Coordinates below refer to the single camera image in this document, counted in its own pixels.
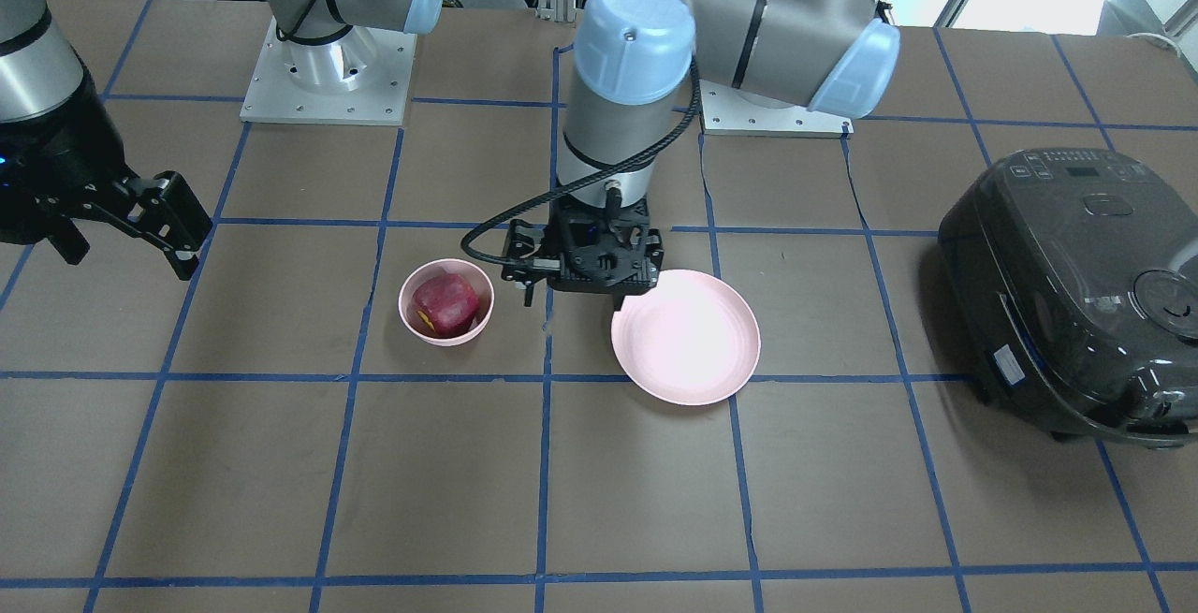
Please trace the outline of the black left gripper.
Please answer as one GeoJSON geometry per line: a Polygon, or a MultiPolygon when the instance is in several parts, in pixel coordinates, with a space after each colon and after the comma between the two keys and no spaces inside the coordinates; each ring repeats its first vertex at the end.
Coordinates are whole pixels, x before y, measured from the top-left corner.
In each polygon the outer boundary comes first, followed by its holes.
{"type": "Polygon", "coordinates": [[[521,289],[544,281],[559,292],[642,296],[659,284],[662,233],[651,226],[646,198],[616,211],[576,198],[550,204],[547,225],[514,219],[506,230],[502,279],[521,289]]]}

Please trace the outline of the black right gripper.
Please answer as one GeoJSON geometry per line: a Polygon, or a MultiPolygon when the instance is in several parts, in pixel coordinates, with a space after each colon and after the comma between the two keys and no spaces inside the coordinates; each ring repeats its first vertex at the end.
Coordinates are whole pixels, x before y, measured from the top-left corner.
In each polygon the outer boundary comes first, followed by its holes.
{"type": "Polygon", "coordinates": [[[4,243],[48,241],[65,263],[79,265],[90,243],[75,219],[97,219],[149,242],[180,280],[192,280],[212,219],[182,174],[132,177],[90,72],[63,105],[5,123],[1,136],[4,243]]]}

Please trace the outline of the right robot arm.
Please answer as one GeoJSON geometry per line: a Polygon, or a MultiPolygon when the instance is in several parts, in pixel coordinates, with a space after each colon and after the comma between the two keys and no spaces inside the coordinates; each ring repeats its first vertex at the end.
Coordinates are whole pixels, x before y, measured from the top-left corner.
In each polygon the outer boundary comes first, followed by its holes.
{"type": "MultiPolygon", "coordinates": [[[[444,0],[267,0],[296,89],[353,95],[382,55],[373,29],[430,34],[444,0]]],[[[99,221],[162,251],[189,280],[212,229],[180,172],[141,177],[125,162],[93,75],[47,0],[4,0],[4,243],[50,242],[63,261],[90,249],[77,221],[99,221]]]]}

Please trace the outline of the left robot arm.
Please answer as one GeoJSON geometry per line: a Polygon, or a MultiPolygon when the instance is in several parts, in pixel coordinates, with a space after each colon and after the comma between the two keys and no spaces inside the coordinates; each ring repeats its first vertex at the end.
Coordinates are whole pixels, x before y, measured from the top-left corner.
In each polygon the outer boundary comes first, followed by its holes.
{"type": "Polygon", "coordinates": [[[657,156],[702,111],[701,84],[841,119],[881,104],[901,34],[881,0],[587,0],[553,187],[474,226],[461,249],[532,292],[654,289],[657,156]]]}

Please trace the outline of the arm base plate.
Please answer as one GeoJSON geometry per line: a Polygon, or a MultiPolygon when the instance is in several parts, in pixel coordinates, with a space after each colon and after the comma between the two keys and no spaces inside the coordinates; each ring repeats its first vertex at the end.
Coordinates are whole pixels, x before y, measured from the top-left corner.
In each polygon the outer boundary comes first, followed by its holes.
{"type": "Polygon", "coordinates": [[[285,42],[270,22],[240,117],[261,125],[401,127],[415,34],[352,28],[327,45],[285,42]]]}
{"type": "Polygon", "coordinates": [[[839,139],[855,133],[851,119],[701,80],[703,131],[716,136],[839,139]]]}

